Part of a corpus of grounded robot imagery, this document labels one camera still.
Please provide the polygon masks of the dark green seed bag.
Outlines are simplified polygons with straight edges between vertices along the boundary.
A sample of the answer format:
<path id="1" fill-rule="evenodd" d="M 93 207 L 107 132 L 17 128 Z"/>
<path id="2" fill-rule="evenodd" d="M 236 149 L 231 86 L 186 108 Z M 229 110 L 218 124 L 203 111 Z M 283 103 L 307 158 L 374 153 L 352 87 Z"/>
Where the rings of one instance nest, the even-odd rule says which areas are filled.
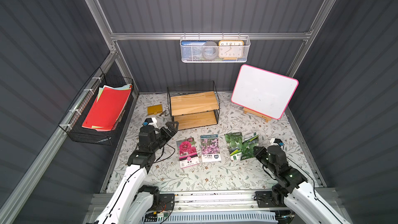
<path id="1" fill-rule="evenodd" d="M 254 148 L 259 146 L 259 134 L 257 132 L 243 136 L 241 145 L 241 161 L 254 158 Z"/>

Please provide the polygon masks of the pink flower seed bag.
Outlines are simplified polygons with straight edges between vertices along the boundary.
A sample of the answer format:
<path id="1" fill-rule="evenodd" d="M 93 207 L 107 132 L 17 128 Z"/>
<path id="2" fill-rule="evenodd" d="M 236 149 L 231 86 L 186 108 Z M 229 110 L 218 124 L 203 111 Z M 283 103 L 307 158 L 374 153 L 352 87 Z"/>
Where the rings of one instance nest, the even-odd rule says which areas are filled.
<path id="1" fill-rule="evenodd" d="M 196 142 L 194 138 L 189 137 L 176 142 L 178 151 L 178 161 L 181 169 L 195 166 L 200 163 Z"/>

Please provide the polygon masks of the green plant seed bag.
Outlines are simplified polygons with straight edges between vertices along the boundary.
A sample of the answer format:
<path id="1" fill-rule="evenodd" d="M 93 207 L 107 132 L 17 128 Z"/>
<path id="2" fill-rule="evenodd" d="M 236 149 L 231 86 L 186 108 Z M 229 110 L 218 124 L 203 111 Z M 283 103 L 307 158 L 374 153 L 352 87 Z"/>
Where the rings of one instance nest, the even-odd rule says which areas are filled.
<path id="1" fill-rule="evenodd" d="M 241 132 L 227 133 L 224 135 L 227 142 L 230 159 L 232 161 L 241 161 L 243 135 Z"/>

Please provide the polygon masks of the black wire wooden shelf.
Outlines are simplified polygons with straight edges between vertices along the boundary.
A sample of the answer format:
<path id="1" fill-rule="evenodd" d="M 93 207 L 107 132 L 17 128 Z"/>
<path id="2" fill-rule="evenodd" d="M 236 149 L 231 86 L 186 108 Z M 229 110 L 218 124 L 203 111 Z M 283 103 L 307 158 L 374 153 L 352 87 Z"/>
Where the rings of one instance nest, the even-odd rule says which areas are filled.
<path id="1" fill-rule="evenodd" d="M 179 130 L 217 125 L 220 98 L 215 81 L 167 87 L 167 102 L 171 119 Z"/>

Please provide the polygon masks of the purple flower seed bag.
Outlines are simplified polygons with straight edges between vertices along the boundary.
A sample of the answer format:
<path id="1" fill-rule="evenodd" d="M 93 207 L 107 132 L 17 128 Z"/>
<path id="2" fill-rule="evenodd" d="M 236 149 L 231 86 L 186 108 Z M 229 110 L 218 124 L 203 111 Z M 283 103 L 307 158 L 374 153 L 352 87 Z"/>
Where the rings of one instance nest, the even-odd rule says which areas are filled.
<path id="1" fill-rule="evenodd" d="M 201 135 L 200 146 L 202 162 L 221 162 L 221 153 L 219 148 L 219 137 L 217 134 Z"/>

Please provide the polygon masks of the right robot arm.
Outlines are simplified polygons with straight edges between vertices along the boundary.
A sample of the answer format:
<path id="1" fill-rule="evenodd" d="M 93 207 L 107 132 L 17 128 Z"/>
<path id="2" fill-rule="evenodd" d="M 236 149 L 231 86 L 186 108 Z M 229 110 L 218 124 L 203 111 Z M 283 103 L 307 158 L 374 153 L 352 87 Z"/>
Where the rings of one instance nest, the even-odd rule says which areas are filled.
<path id="1" fill-rule="evenodd" d="M 306 176 L 289 165 L 286 153 L 280 146 L 256 146 L 254 155 L 263 165 L 264 171 L 273 174 L 277 181 L 271 191 L 274 205 L 290 208 L 307 224 L 349 223 L 316 192 Z"/>

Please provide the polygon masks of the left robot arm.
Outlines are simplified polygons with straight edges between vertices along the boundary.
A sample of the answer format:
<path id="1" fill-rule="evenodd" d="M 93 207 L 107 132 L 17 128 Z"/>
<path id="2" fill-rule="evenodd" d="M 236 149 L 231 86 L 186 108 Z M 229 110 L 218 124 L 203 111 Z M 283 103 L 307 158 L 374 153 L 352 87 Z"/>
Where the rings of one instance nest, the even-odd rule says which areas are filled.
<path id="1" fill-rule="evenodd" d="M 117 190 L 103 211 L 94 221 L 95 224 L 140 224 L 160 202 L 157 186 L 143 185 L 151 167 L 161 162 L 156 152 L 177 134 L 179 123 L 167 122 L 165 127 L 157 128 L 153 123 L 144 122 L 140 128 L 136 149 L 127 161 L 127 168 Z"/>

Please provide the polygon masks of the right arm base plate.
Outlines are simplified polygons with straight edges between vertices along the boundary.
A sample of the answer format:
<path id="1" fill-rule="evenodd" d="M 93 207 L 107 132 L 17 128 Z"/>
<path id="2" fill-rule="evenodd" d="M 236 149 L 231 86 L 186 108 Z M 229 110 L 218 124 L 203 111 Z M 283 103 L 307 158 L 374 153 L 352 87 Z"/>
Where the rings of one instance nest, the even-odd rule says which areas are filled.
<path id="1" fill-rule="evenodd" d="M 254 196 L 259 208 L 287 207 L 284 198 L 283 194 L 274 191 L 255 191 Z"/>

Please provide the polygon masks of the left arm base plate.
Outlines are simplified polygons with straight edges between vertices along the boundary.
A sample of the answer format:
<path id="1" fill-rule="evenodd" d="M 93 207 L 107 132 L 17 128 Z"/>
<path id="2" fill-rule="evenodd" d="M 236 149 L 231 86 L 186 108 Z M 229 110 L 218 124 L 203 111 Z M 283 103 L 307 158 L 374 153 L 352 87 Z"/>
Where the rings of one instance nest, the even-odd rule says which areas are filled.
<path id="1" fill-rule="evenodd" d="M 154 198 L 154 204 L 149 210 L 155 212 L 171 211 L 176 203 L 175 197 L 175 194 L 159 194 Z"/>

